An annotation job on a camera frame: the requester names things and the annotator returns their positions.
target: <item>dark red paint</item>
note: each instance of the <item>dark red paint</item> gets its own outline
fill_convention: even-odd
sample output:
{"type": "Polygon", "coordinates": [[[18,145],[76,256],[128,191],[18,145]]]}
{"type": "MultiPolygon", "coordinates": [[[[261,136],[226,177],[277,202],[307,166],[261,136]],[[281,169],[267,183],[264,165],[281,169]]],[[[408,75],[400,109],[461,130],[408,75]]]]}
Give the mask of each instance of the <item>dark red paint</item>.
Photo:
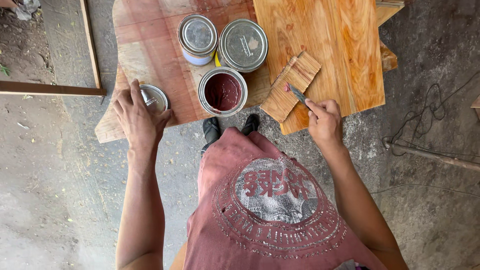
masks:
{"type": "Polygon", "coordinates": [[[217,110],[233,109],[238,105],[240,96],[240,83],[229,74],[215,74],[205,85],[205,98],[217,110]]]}

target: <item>graphic print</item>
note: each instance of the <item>graphic print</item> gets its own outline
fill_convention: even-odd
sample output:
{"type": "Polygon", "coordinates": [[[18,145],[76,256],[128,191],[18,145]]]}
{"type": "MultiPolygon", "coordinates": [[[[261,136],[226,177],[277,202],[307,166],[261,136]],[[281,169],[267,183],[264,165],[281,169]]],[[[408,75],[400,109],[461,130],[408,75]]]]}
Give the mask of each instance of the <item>graphic print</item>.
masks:
{"type": "Polygon", "coordinates": [[[240,166],[212,200],[223,233],[264,256],[319,256],[338,248],[346,234],[345,222],[313,176],[286,156],[240,166]]]}

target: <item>forearm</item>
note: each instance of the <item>forearm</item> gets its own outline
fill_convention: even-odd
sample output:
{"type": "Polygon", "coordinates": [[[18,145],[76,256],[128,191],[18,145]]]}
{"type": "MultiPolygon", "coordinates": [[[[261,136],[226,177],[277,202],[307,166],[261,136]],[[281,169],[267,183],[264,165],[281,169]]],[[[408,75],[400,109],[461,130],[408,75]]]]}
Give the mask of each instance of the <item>forearm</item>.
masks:
{"type": "Polygon", "coordinates": [[[120,269],[145,254],[163,256],[165,214],[155,175],[157,148],[129,150],[127,188],[120,221],[116,263],[120,269]]]}
{"type": "Polygon", "coordinates": [[[398,249],[368,189],[357,174],[346,147],[324,154],[330,168],[338,212],[369,248],[375,250],[398,249]]]}

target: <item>paint can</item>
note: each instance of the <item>paint can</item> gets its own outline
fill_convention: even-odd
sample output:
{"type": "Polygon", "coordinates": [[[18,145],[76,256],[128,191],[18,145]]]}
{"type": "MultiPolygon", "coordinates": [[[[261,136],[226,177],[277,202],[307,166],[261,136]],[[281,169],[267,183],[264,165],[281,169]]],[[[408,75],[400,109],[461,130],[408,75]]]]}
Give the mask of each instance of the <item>paint can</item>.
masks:
{"type": "Polygon", "coordinates": [[[248,19],[230,22],[220,34],[215,66],[231,67],[238,72],[252,72],[265,61],[268,41],[264,30],[248,19]]]}
{"type": "Polygon", "coordinates": [[[184,58],[192,65],[204,66],[215,55],[218,32],[207,17],[191,14],[179,24],[178,39],[184,58]]]}
{"type": "Polygon", "coordinates": [[[159,87],[148,84],[140,85],[140,92],[149,111],[158,113],[170,109],[170,101],[159,87]]]}
{"type": "Polygon", "coordinates": [[[247,102],[247,83],[242,75],[229,67],[216,67],[203,75],[198,86],[198,99],[210,114],[228,117],[239,112],[247,102]]]}

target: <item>paint can lid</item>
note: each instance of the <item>paint can lid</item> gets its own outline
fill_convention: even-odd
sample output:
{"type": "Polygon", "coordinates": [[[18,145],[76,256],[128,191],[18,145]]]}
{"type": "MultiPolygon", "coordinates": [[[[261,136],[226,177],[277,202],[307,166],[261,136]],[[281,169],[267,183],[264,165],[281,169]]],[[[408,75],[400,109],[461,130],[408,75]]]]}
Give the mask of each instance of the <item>paint can lid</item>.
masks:
{"type": "Polygon", "coordinates": [[[178,37],[183,49],[197,57],[211,54],[218,43],[215,25],[200,14],[188,15],[180,22],[178,37]]]}
{"type": "Polygon", "coordinates": [[[170,101],[159,87],[144,84],[140,85],[140,91],[149,111],[163,112],[170,109],[170,101]]]}
{"type": "Polygon", "coordinates": [[[268,52],[267,36],[255,22],[238,19],[223,29],[218,50],[233,69],[252,72],[265,61],[268,52]]]}

